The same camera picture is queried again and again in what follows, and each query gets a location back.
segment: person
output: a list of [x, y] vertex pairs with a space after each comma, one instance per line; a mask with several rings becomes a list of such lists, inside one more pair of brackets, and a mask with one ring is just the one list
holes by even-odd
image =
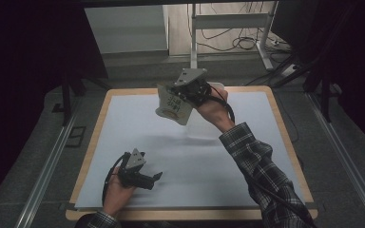
[[[225, 90], [213, 88], [212, 96], [222, 96], [227, 101]], [[222, 133], [220, 140], [236, 162], [248, 183], [251, 198], [259, 205], [265, 227], [313, 227], [311, 216], [294, 191], [292, 182], [271, 161], [272, 147], [258, 141], [247, 123], [235, 125], [226, 109], [219, 103], [207, 101], [198, 112]], [[113, 175], [106, 192], [103, 211], [97, 212], [89, 221], [90, 228], [121, 227], [115, 219], [117, 213], [128, 203], [135, 188], [123, 188], [117, 175]], [[309, 219], [308, 222], [270, 194], [280, 197], [289, 206]]]

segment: gray floor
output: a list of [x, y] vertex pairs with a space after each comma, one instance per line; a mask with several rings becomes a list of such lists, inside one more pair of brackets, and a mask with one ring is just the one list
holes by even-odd
[[[110, 78], [103, 82], [114, 88], [155, 87], [158, 82], [175, 80], [182, 68], [189, 67], [184, 57], [107, 57], [105, 61]], [[266, 73], [258, 54], [202, 57], [199, 67], [208, 69], [208, 81], [221, 82], [226, 86], [242, 86]], [[295, 150], [304, 163], [303, 172], [318, 206], [317, 226], [365, 227], [365, 205], [317, 120], [310, 101], [302, 92], [303, 80], [299, 78], [276, 89], [275, 96]], [[31, 227], [73, 227], [75, 224], [75, 221], [65, 218], [65, 210], [106, 95], [106, 91], [98, 85], [87, 80], [84, 83], [87, 93], [81, 98], [74, 123], [75, 127], [86, 127], [84, 139], [79, 147], [72, 147], [74, 140], [67, 141], [68, 146], [62, 151]], [[0, 227], [14, 227], [19, 219], [48, 153], [60, 134], [63, 116], [51, 110], [61, 102], [59, 88], [47, 94], [38, 124], [0, 186]], [[330, 104], [333, 126], [365, 178], [365, 136], [336, 103], [336, 98], [332, 98]], [[125, 226], [136, 227], [136, 224], [126, 223]], [[195, 226], [205, 227], [200, 223]], [[225, 223], [212, 226], [228, 227]]]

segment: hand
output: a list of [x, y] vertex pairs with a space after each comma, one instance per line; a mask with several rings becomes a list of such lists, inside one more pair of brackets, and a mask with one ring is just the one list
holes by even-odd
[[[212, 87], [211, 96], [224, 99], [227, 102], [228, 93], [226, 90]], [[197, 107], [198, 112], [208, 122], [213, 124], [222, 133], [230, 130], [235, 124], [230, 120], [229, 114], [225, 107], [215, 101], [207, 101]]]
[[109, 180], [108, 188], [106, 190], [106, 199], [103, 205], [103, 211], [115, 218], [117, 213], [124, 208], [132, 197], [136, 187], [125, 188], [118, 178], [118, 169], [116, 167], [113, 175]]

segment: desk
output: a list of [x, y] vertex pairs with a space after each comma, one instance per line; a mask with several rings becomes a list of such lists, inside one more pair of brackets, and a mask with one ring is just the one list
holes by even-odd
[[[288, 157], [291, 164], [294, 167], [296, 176], [298, 179], [298, 185], [300, 191], [303, 195], [304, 201], [309, 206], [310, 213], [313, 218], [317, 217], [317, 209], [313, 207], [313, 198], [311, 196], [310, 190], [307, 186], [307, 182], [303, 176], [301, 168], [298, 163], [294, 148], [289, 139], [287, 130], [284, 126], [283, 120], [280, 116], [278, 106], [272, 94], [272, 91], [267, 86], [248, 86], [248, 87], [227, 87], [229, 92], [264, 92], [267, 96], [269, 105], [273, 111], [274, 117], [277, 121], [279, 132], [283, 138], [284, 146], [288, 152]], [[75, 184], [70, 204], [76, 203], [78, 196], [81, 192], [82, 185], [86, 179], [87, 171], [90, 167], [94, 151], [98, 144], [99, 135], [102, 132], [103, 124], [106, 119], [106, 113], [108, 111], [109, 104], [111, 102], [112, 96], [123, 96], [123, 95], [145, 95], [145, 94], [157, 94], [157, 89], [155, 88], [145, 88], [145, 89], [112, 89], [106, 94], [106, 98], [100, 112], [98, 121], [96, 123], [93, 135], [89, 147], [86, 152], [85, 160], [83, 162], [79, 178]], [[76, 220], [80, 216], [88, 213], [93, 213], [93, 211], [75, 211], [67, 210], [67, 218], [70, 220]], [[218, 209], [218, 210], [189, 210], [189, 209], [173, 209], [173, 210], [125, 210], [118, 216], [119, 220], [243, 220], [243, 219], [261, 219], [260, 210], [258, 208], [253, 209]]]

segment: white board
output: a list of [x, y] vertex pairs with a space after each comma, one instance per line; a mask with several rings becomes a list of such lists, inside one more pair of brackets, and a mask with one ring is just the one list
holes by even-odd
[[[303, 200], [266, 94], [231, 92], [228, 102], [235, 112], [236, 124], [247, 122], [257, 139], [272, 145], [272, 160], [292, 180]], [[152, 190], [137, 189], [126, 208], [257, 206], [248, 194], [242, 173], [217, 136], [192, 137], [187, 126], [157, 116], [158, 105], [157, 95], [112, 97], [75, 208], [102, 207], [103, 184], [109, 168], [125, 151], [132, 152], [134, 148], [145, 152], [142, 174], [163, 175]], [[218, 131], [216, 127], [207, 130]]]

